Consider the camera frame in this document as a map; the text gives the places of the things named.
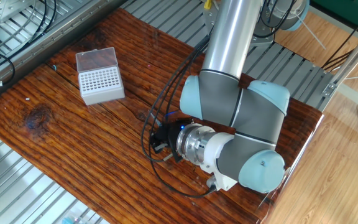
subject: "black cable bundle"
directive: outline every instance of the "black cable bundle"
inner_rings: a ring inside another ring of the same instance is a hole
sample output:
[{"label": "black cable bundle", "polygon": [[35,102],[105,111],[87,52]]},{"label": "black cable bundle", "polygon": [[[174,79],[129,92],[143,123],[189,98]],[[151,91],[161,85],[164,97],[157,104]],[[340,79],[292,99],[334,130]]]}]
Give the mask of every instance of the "black cable bundle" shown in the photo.
[{"label": "black cable bundle", "polygon": [[346,38],[346,40],[341,44],[341,46],[338,47],[338,49],[330,56],[330,58],[324,63],[322,68],[324,70],[329,70],[331,68],[331,71],[335,69],[336,67],[340,67],[346,59],[349,57],[349,55],[353,52],[353,50],[348,51],[347,53],[344,53],[341,56],[338,56],[333,59],[333,57],[343,48],[343,46],[346,44],[347,41],[356,33],[358,30],[358,26],[349,34],[349,36]]},{"label": "black cable bundle", "polygon": [[[275,9],[276,7],[276,3],[277,1],[279,0],[276,0],[273,4],[273,7],[272,7],[272,11],[270,12],[270,15],[269,15],[269,18],[268,18],[268,23],[270,22],[270,19],[272,17],[272,14],[273,14],[273,10]],[[271,35],[274,35],[278,30],[279,28],[283,25],[283,23],[285,22],[285,20],[288,18],[288,16],[290,15],[290,12],[291,12],[291,9],[293,7],[293,5],[296,3],[296,0],[292,0],[291,4],[290,4],[290,7],[288,8],[288,10],[285,12],[284,14],[284,17],[281,18],[281,20],[278,22],[277,25],[275,26],[270,26],[268,25],[264,20],[263,20],[263,16],[262,16],[262,13],[265,11],[265,7],[266,6],[269,6],[270,4],[270,0],[267,1],[266,3],[264,3],[263,7],[262,7],[262,10],[260,11],[260,14],[259,14],[259,19],[265,24],[265,26],[269,27],[269,28],[272,28],[272,31],[271,33],[269,34],[266,34],[266,35],[257,35],[257,34],[254,34],[254,37],[258,37],[258,38],[266,38],[266,37],[270,37]]]},{"label": "black cable bundle", "polygon": [[146,149],[144,147],[144,132],[145,132],[145,129],[146,129],[146,126],[147,126],[147,123],[148,123],[148,120],[150,118],[150,116],[152,115],[153,111],[156,110],[156,114],[154,116],[154,119],[153,119],[153,123],[151,125],[151,129],[150,129],[150,132],[149,132],[149,138],[151,136],[151,134],[153,133],[154,131],[154,126],[155,126],[155,122],[157,120],[157,117],[158,115],[160,114],[161,112],[161,108],[162,108],[162,104],[163,102],[165,101],[166,97],[168,96],[168,93],[170,92],[172,86],[175,84],[176,82],[176,85],[172,91],[172,94],[169,98],[169,101],[168,101],[168,105],[166,107],[166,110],[165,110],[165,114],[168,114],[169,113],[169,109],[170,109],[170,106],[171,106],[171,103],[172,103],[172,100],[173,100],[173,96],[175,95],[183,77],[185,76],[186,72],[189,71],[190,72],[190,68],[191,68],[191,65],[193,64],[193,62],[196,60],[196,58],[198,56],[200,56],[203,51],[207,48],[208,46],[208,43],[209,43],[209,38],[210,38],[210,35],[211,33],[209,33],[209,35],[207,35],[206,37],[203,38],[203,40],[201,40],[200,43],[198,43],[196,46],[195,46],[195,49],[194,51],[185,59],[184,62],[181,63],[181,65],[178,67],[178,69],[172,74],[172,76],[170,77],[168,83],[164,86],[164,88],[162,89],[162,91],[160,92],[160,94],[158,95],[157,99],[155,100],[154,104],[152,105],[151,109],[150,109],[150,112],[148,113],[147,117],[146,117],[146,120],[145,120],[145,123],[143,125],[143,128],[142,128],[142,132],[140,134],[140,143],[142,145],[142,150],[143,150],[143,153],[145,154],[145,156],[150,160],[150,163],[151,163],[151,166],[153,168],[153,171],[155,173],[155,175],[157,176],[158,180],[161,181],[161,183],[165,186],[167,186],[170,190],[178,193],[178,194],[181,194],[183,196],[186,196],[186,197],[191,197],[191,198],[201,198],[201,197],[204,197],[208,194],[210,194],[211,192],[214,192],[216,190],[215,186],[211,186],[209,188],[209,190],[207,190],[205,193],[203,194],[200,194],[200,195],[190,195],[190,194],[186,194],[186,193],[183,193],[179,190],[177,190],[176,188],[172,187],[170,184],[168,184],[166,181],[164,181],[161,176],[159,176],[159,174],[157,173],[157,170],[155,169],[155,166],[154,166],[154,162],[165,162],[165,159],[154,159],[152,158],[152,151],[151,151],[151,145],[149,143],[149,153],[146,152]]},{"label": "black cable bundle", "polygon": [[48,6],[47,6],[47,0],[44,0],[44,14],[42,16],[42,20],[41,20],[41,23],[39,24],[37,30],[34,32],[33,36],[31,37],[31,39],[25,44],[23,45],[23,47],[21,49],[19,49],[17,52],[15,52],[14,54],[12,54],[11,56],[9,57],[6,57],[2,54],[0,54],[0,58],[3,58],[5,59],[5,61],[1,62],[0,63],[0,66],[3,65],[5,62],[8,62],[10,64],[10,66],[12,67],[12,75],[11,77],[2,83],[2,85],[6,85],[8,84],[9,82],[11,82],[15,76],[15,66],[14,64],[11,62],[11,59],[16,56],[18,53],[20,53],[21,51],[23,51],[24,49],[28,48],[33,42],[35,42],[36,40],[38,40],[39,38],[41,38],[43,35],[45,35],[45,33],[49,30],[49,28],[51,27],[52,25],[52,22],[53,20],[55,19],[55,16],[56,16],[56,12],[57,12],[57,0],[54,0],[54,7],[53,7],[53,14],[52,14],[52,17],[50,19],[50,22],[48,23],[48,25],[46,26],[46,28],[44,29],[44,31],[42,31],[42,33],[40,35],[38,35],[36,37],[36,35],[40,32],[42,26],[45,24],[45,20],[47,18],[47,9],[48,9]]}]

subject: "metal floor grate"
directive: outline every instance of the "metal floor grate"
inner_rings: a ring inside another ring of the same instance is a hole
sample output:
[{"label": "metal floor grate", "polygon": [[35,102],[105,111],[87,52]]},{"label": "metal floor grate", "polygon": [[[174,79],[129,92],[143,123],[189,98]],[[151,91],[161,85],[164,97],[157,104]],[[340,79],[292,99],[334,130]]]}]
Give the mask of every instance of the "metal floor grate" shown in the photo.
[{"label": "metal floor grate", "polygon": [[[57,1],[57,13],[54,24],[58,23],[72,11],[77,10],[83,4],[82,0],[64,0]],[[31,6],[17,13],[12,18],[0,23],[0,53],[10,55],[19,47],[23,46],[37,30],[41,23],[45,4],[41,0],[35,0]],[[53,13],[53,1],[48,1],[46,24],[42,26],[43,30],[49,24]]]},{"label": "metal floor grate", "polygon": [[[121,7],[192,47],[209,33],[200,0],[128,0]],[[330,100],[321,93],[333,75],[279,44],[251,47],[243,72],[287,87],[291,97],[320,111]]]},{"label": "metal floor grate", "polygon": [[107,223],[0,140],[0,224],[60,224],[66,213]]}]

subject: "black cable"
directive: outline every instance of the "black cable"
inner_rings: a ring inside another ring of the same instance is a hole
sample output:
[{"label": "black cable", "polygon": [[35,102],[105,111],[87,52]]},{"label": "black cable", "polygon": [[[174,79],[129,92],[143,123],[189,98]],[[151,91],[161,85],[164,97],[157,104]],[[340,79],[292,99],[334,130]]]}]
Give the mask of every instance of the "black cable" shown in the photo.
[{"label": "black cable", "polygon": [[43,15],[43,17],[42,17],[41,23],[39,24],[37,30],[34,32],[34,34],[33,34],[33,36],[31,37],[31,39],[30,39],[26,44],[24,44],[23,47],[21,47],[18,51],[16,51],[15,53],[13,53],[13,54],[12,54],[11,56],[9,56],[8,58],[5,57],[5,56],[3,56],[3,58],[4,58],[5,60],[8,59],[8,62],[9,62],[11,65],[13,65],[13,63],[11,63],[10,59],[12,59],[12,58],[15,57],[18,53],[20,53],[20,52],[22,52],[23,50],[25,50],[26,48],[28,48],[28,47],[31,45],[31,43],[35,42],[36,40],[38,40],[39,38],[41,38],[41,36],[43,36],[43,35],[45,34],[46,29],[45,29],[40,35],[38,35],[36,38],[34,38],[35,35],[41,30],[42,25],[45,23],[45,18],[46,18],[46,16],[47,16],[47,2],[46,2],[46,0],[45,0],[44,4],[45,4],[45,7],[44,7],[44,15]]},{"label": "black cable", "polygon": [[281,19],[281,21],[278,23],[278,26],[276,28],[273,28],[273,30],[271,31],[271,33],[266,34],[266,35],[257,35],[254,34],[254,37],[258,37],[258,38],[266,38],[266,37],[270,37],[271,35],[274,35],[279,28],[283,25],[283,23],[285,22],[285,20],[288,18],[288,16],[290,15],[291,9],[293,7],[293,5],[295,4],[295,0],[293,0],[291,2],[290,8],[287,10],[287,12],[285,13],[284,17]]},{"label": "black cable", "polygon": [[268,23],[270,23],[270,20],[272,19],[273,11],[274,11],[274,9],[276,8],[277,3],[278,3],[278,0],[276,0],[276,1],[274,2],[273,7],[272,7],[272,11],[270,11],[270,15],[268,15],[268,19],[267,19],[267,22],[268,22]]},{"label": "black cable", "polygon": [[40,22],[40,25],[38,26],[37,30],[34,32],[34,35],[33,35],[32,39],[31,39],[28,43],[31,43],[31,42],[34,41],[34,36],[35,36],[37,33],[39,33],[39,31],[40,31],[41,28],[42,28],[42,25],[45,23],[45,20],[46,20],[46,18],[47,18],[47,10],[48,10],[47,0],[44,0],[44,5],[45,5],[45,7],[44,7],[44,15],[42,16],[42,20],[41,20],[41,22]]},{"label": "black cable", "polygon": [[338,47],[338,49],[332,54],[332,56],[330,56],[330,58],[326,61],[326,63],[324,63],[324,65],[322,66],[322,68],[324,68],[325,66],[327,66],[328,64],[332,63],[334,60],[333,57],[343,48],[343,46],[346,44],[346,42],[353,36],[353,34],[358,30],[358,26],[349,34],[349,36],[346,38],[346,40],[341,44],[341,46]]},{"label": "black cable", "polygon": [[12,61],[11,61],[9,58],[5,57],[5,56],[2,55],[2,54],[0,54],[0,57],[3,58],[3,59],[5,59],[5,60],[11,65],[11,67],[12,67],[12,75],[11,75],[11,77],[10,77],[7,81],[2,82],[2,85],[6,85],[6,84],[8,84],[10,81],[12,81],[13,78],[15,77],[15,73],[16,73],[16,71],[15,71],[15,66],[13,65]]},{"label": "black cable", "polygon": [[207,195],[209,195],[210,193],[214,192],[216,190],[216,186],[215,185],[212,185],[205,193],[203,194],[200,194],[200,195],[190,195],[190,194],[186,194],[186,193],[183,193],[179,190],[177,190],[176,188],[172,187],[170,184],[166,183],[162,178],[161,176],[158,174],[157,170],[155,170],[155,167],[154,167],[154,162],[153,161],[150,161],[151,165],[152,165],[152,168],[153,168],[153,171],[154,171],[154,174],[157,176],[158,180],[163,184],[165,185],[166,187],[168,187],[170,190],[180,194],[180,195],[183,195],[183,196],[186,196],[186,197],[191,197],[191,198],[202,198],[202,197],[205,197]]},{"label": "black cable", "polygon": [[[171,78],[169,79],[169,81],[167,82],[167,84],[164,86],[163,90],[160,92],[160,94],[158,95],[157,99],[155,100],[154,104],[152,105],[146,119],[145,119],[145,122],[144,122],[144,125],[143,125],[143,128],[142,128],[142,132],[140,134],[140,145],[142,146],[142,150],[143,150],[143,153],[144,155],[150,159],[151,161],[154,161],[154,162],[165,162],[163,159],[153,159],[150,155],[147,154],[146,150],[145,150],[145,147],[144,147],[144,143],[143,143],[143,138],[144,138],[144,131],[146,129],[146,126],[147,126],[147,122],[151,116],[151,114],[153,113],[153,110],[155,109],[155,105],[157,104],[157,102],[159,101],[159,99],[161,99],[161,96],[163,95],[163,93],[165,92],[165,90],[167,89],[167,87],[169,86],[169,84],[171,83],[171,81],[173,80],[173,78],[178,74],[178,72],[181,70],[181,68],[187,63],[188,60],[190,60],[190,58],[193,56],[193,53],[190,54],[189,56],[187,56],[187,58],[180,64],[180,66],[177,68],[177,70],[172,74]],[[158,112],[157,114],[155,115],[154,117],[154,121],[153,121],[153,125],[152,125],[152,129],[154,128],[154,124],[155,124],[155,121],[157,120],[157,116],[158,116]]]},{"label": "black cable", "polygon": [[165,112],[166,114],[169,113],[169,108],[170,108],[170,106],[171,106],[171,103],[172,103],[172,100],[173,100],[173,96],[175,95],[175,93],[176,93],[176,91],[177,91],[177,89],[178,89],[178,87],[179,87],[179,84],[180,84],[181,80],[183,79],[183,77],[185,76],[185,74],[186,74],[187,71],[190,72],[191,65],[192,65],[193,62],[196,60],[196,58],[203,53],[204,49],[206,49],[207,46],[208,46],[208,43],[206,43],[204,46],[202,46],[202,48],[201,48],[201,49],[196,53],[196,55],[194,55],[194,57],[191,59],[189,65],[188,65],[187,68],[186,68],[186,70],[185,70],[185,71],[182,73],[182,75],[180,76],[179,81],[177,82],[175,88],[173,89],[173,93],[172,93],[172,95],[171,95],[171,97],[170,97],[170,99],[169,99],[169,101],[168,101],[167,109],[166,109],[166,112]]},{"label": "black cable", "polygon": [[44,30],[44,34],[49,30],[49,28],[52,25],[53,20],[55,19],[56,16],[56,11],[57,11],[57,0],[54,0],[54,7],[53,7],[53,14],[52,17],[50,18],[50,22],[48,23],[47,27]]},{"label": "black cable", "polygon": [[[161,98],[162,94],[165,92],[163,98],[161,99],[161,102],[158,106],[158,109],[157,109],[157,112],[156,112],[156,115],[154,116],[154,121],[153,121],[153,124],[152,124],[152,127],[150,129],[150,134],[152,133],[152,130],[154,128],[154,124],[155,124],[155,121],[157,120],[157,116],[161,110],[161,107],[162,107],[162,104],[163,102],[165,101],[165,98],[167,97],[172,85],[175,83],[176,79],[179,78],[179,81],[177,81],[177,84],[175,86],[175,89],[172,93],[172,96],[175,95],[175,92],[178,88],[178,85],[180,84],[180,81],[181,79],[183,78],[183,76],[186,74],[187,70],[190,69],[193,61],[198,57],[200,56],[202,53],[203,53],[203,50],[207,47],[208,45],[208,42],[209,42],[209,37],[210,37],[210,34],[207,35],[200,43],[198,43],[194,49],[194,51],[185,59],[184,62],[182,62],[182,64],[178,67],[178,69],[173,73],[173,75],[171,76],[171,78],[169,79],[168,83],[165,85],[164,89],[161,91],[161,93],[159,94],[159,96],[157,97],[156,101],[154,102],[150,112],[149,112],[149,115],[148,117],[146,118],[146,121],[145,121],[145,125],[144,125],[144,128],[142,130],[142,135],[141,135],[141,144],[142,144],[142,149],[144,150],[144,145],[143,145],[143,135],[144,135],[144,129],[145,129],[145,126],[147,125],[147,121],[149,120],[149,117],[151,115],[151,113],[153,112],[153,110],[155,109],[155,105],[157,104],[158,100]],[[151,146],[150,146],[150,143],[149,143],[149,154],[146,154],[145,155],[149,158],[150,160],[150,164],[152,165],[152,168],[153,168],[153,171],[155,173],[155,175],[157,176],[158,180],[161,181],[161,183],[163,185],[165,185],[166,187],[168,187],[170,190],[178,193],[178,194],[181,194],[183,196],[186,196],[186,197],[192,197],[192,198],[201,198],[201,197],[205,197],[206,195],[210,194],[211,192],[214,192],[216,190],[216,186],[211,186],[209,188],[209,190],[201,195],[190,195],[190,194],[186,194],[186,193],[183,193],[179,190],[177,190],[176,188],[172,187],[170,184],[168,184],[167,182],[165,182],[161,176],[159,176],[157,170],[155,169],[155,166],[154,166],[154,162],[164,162],[164,160],[156,160],[156,159],[153,159],[152,158],[152,152],[151,152]]]},{"label": "black cable", "polygon": [[345,63],[346,59],[347,59],[347,57],[344,57],[344,58],[340,59],[339,61],[333,63],[332,65],[324,68],[324,70],[329,70],[330,68],[336,68],[338,66],[341,66],[341,65],[343,65],[343,63]]}]

